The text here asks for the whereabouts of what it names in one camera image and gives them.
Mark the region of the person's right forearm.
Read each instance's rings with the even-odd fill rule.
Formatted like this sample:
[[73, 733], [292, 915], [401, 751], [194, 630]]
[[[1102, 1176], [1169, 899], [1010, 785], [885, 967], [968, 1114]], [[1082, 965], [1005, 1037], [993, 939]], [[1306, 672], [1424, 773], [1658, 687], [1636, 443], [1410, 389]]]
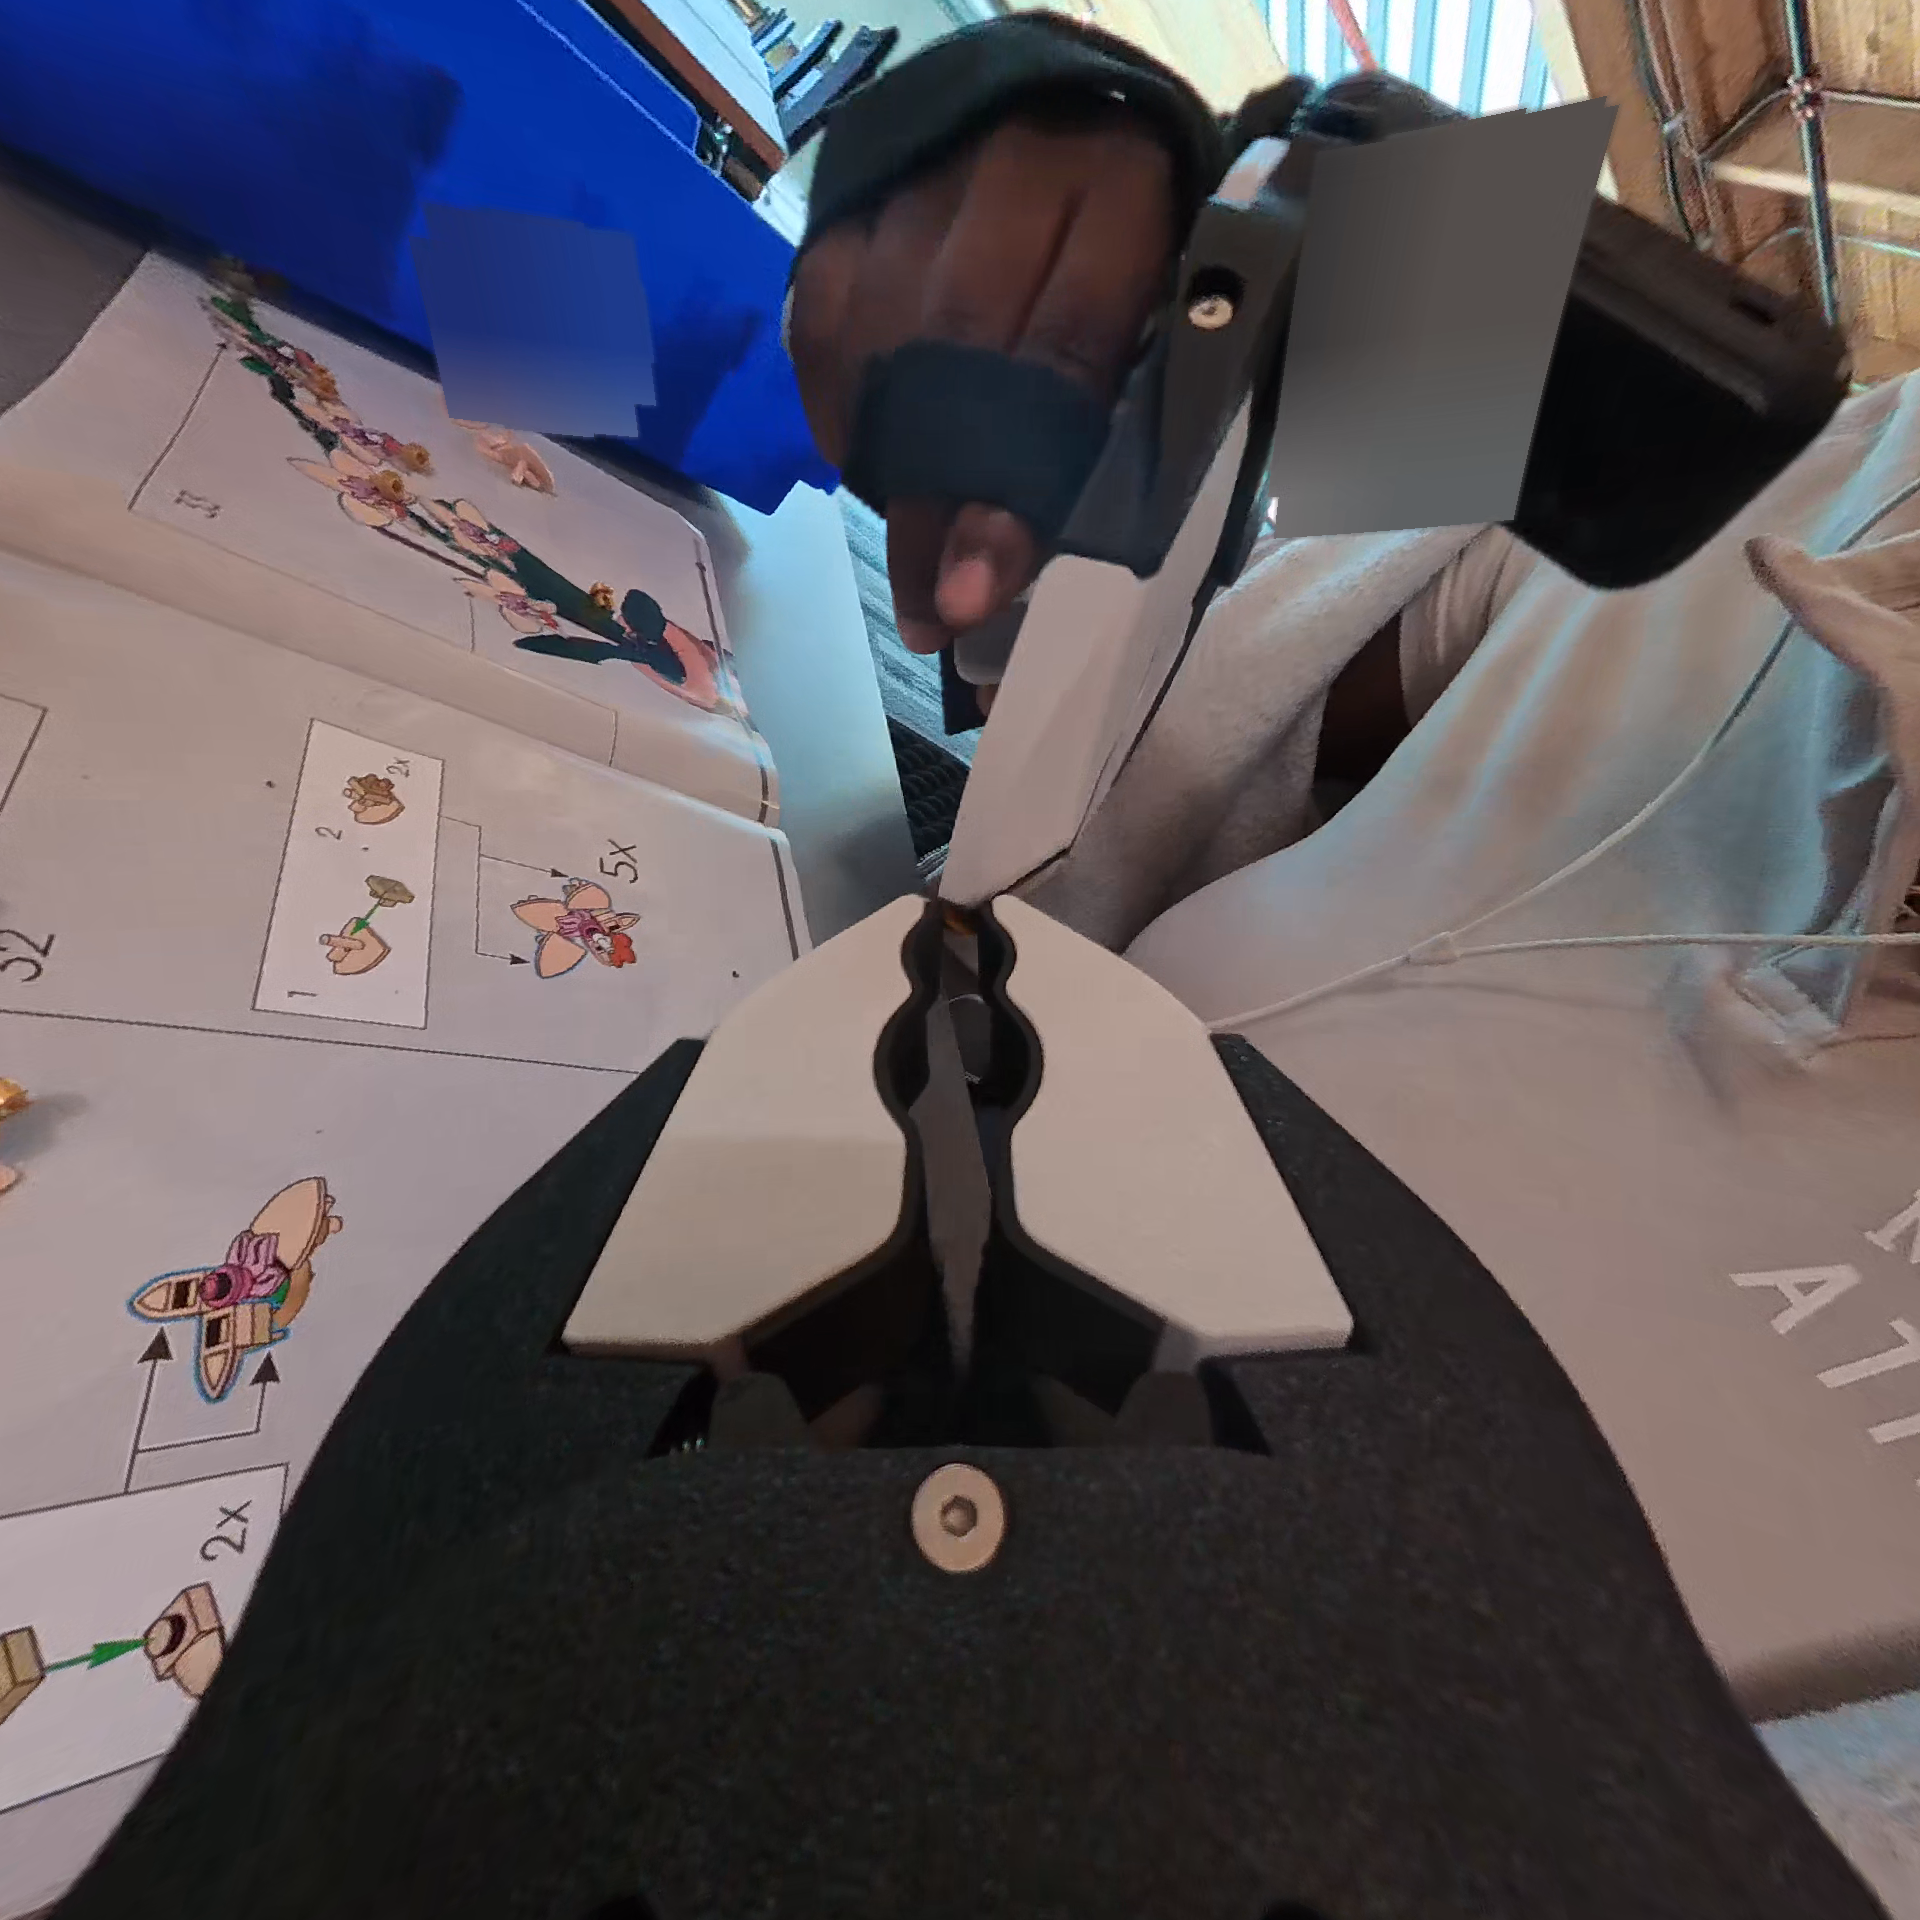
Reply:
[[1259, 534], [1027, 897], [1107, 949], [1306, 838], [1381, 773], [1534, 562], [1506, 527]]

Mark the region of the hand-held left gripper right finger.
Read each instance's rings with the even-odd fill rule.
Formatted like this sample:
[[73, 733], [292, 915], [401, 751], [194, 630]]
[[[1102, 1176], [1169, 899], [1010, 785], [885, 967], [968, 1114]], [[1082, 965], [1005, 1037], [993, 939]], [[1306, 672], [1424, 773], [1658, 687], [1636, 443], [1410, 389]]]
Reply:
[[1203, 1019], [1013, 895], [978, 961], [1003, 1104], [981, 1330], [1036, 1374], [1346, 1347], [1353, 1311]]

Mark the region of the white hoodie drawstring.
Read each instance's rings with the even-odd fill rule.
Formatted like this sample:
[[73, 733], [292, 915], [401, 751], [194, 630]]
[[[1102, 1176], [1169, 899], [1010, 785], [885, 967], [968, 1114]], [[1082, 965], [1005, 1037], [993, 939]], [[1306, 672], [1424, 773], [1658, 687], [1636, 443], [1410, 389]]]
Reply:
[[1315, 1003], [1328, 1001], [1338, 993], [1355, 991], [1365, 985], [1371, 985], [1385, 975], [1401, 974], [1405, 969], [1417, 970], [1435, 970], [1435, 969], [1454, 969], [1468, 961], [1478, 961], [1489, 957], [1514, 957], [1514, 955], [1539, 955], [1539, 952], [1646, 952], [1646, 950], [1680, 950], [1680, 949], [1726, 949], [1726, 950], [1763, 950], [1763, 949], [1784, 949], [1784, 950], [1846, 950], [1846, 952], [1870, 952], [1870, 950], [1891, 950], [1891, 949], [1915, 949], [1918, 933], [1910, 930], [1846, 930], [1846, 933], [1821, 933], [1821, 930], [1709, 930], [1709, 933], [1688, 933], [1688, 930], [1636, 930], [1636, 933], [1581, 933], [1581, 935], [1561, 935], [1550, 939], [1524, 939], [1524, 942], [1482, 942], [1477, 939], [1489, 926], [1500, 922], [1502, 918], [1521, 911], [1524, 905], [1536, 905], [1545, 899], [1553, 890], [1561, 888], [1573, 877], [1581, 875], [1592, 865], [1600, 863], [1606, 855], [1620, 850], [1636, 831], [1650, 825], [1708, 766], [1708, 760], [1716, 754], [1720, 744], [1738, 728], [1749, 706], [1761, 696], [1769, 674], [1774, 672], [1776, 663], [1785, 654], [1787, 638], [1798, 630], [1798, 622], [1794, 616], [1785, 616], [1781, 627], [1776, 630], [1764, 658], [1749, 677], [1749, 681], [1739, 687], [1733, 706], [1729, 713], [1716, 721], [1716, 728], [1708, 735], [1708, 741], [1693, 751], [1693, 757], [1683, 766], [1683, 769], [1653, 797], [1648, 800], [1635, 815], [1629, 815], [1620, 827], [1604, 833], [1596, 845], [1587, 847], [1578, 855], [1570, 863], [1561, 865], [1558, 870], [1550, 872], [1545, 879], [1530, 883], [1521, 895], [1502, 899], [1500, 905], [1477, 914], [1461, 928], [1442, 928], [1434, 935], [1419, 939], [1417, 944], [1394, 950], [1387, 957], [1374, 959], [1366, 967], [1357, 967], [1344, 975], [1336, 975], [1323, 981], [1306, 991], [1289, 993], [1285, 998], [1269, 1001], [1258, 1008], [1240, 1010], [1235, 1014], [1217, 1014], [1205, 1017], [1203, 1025], [1212, 1037], [1222, 1037], [1229, 1032], [1246, 1031], [1248, 1024], [1259, 1024], [1269, 1019], [1281, 1019], [1291, 1011], [1300, 1011]]

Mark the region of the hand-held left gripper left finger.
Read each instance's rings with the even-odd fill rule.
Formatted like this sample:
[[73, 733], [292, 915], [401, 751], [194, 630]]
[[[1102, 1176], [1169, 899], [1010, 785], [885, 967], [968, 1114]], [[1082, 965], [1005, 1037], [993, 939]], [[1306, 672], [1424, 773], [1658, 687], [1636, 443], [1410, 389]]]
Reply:
[[716, 1374], [885, 1374], [938, 1307], [929, 1082], [938, 903], [902, 895], [744, 998], [563, 1330], [568, 1352]]

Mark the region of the brick building instruction booklet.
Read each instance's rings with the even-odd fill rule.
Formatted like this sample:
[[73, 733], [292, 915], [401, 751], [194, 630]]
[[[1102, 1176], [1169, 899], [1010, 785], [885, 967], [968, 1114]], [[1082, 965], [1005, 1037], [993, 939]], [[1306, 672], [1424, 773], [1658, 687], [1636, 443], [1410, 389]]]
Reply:
[[441, 1264], [809, 949], [705, 534], [144, 259], [4, 413], [4, 1816], [181, 1735]]

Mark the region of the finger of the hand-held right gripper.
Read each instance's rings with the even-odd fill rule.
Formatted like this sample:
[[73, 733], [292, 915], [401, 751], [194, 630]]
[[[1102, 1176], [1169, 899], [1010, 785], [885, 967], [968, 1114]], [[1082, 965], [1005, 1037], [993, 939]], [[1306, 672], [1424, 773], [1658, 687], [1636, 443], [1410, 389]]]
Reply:
[[1189, 607], [1212, 607], [1252, 557], [1270, 491], [1276, 406], [1273, 397], [1248, 397], [1184, 517]]
[[1177, 665], [1208, 559], [1150, 578], [1064, 555], [1043, 568], [977, 744], [938, 897], [977, 909], [1078, 838]]

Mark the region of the person's right hand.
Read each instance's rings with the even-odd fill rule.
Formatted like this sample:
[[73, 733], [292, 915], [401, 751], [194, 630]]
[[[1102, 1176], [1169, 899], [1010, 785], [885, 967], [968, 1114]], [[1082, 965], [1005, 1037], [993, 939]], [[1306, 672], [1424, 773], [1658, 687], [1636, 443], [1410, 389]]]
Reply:
[[920, 656], [1040, 571], [1169, 301], [1229, 119], [1049, 13], [934, 40], [830, 117], [785, 298], [816, 447], [885, 519]]

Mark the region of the blue plastic bin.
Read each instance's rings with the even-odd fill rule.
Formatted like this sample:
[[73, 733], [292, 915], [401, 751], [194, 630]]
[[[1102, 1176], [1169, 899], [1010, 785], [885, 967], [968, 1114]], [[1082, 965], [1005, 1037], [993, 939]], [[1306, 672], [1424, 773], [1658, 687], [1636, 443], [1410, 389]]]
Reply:
[[756, 511], [830, 491], [779, 337], [796, 248], [694, 153], [694, 104], [589, 3], [4, 1], [4, 145], [434, 347], [419, 247], [613, 337], [625, 232], [649, 375], [625, 435]]

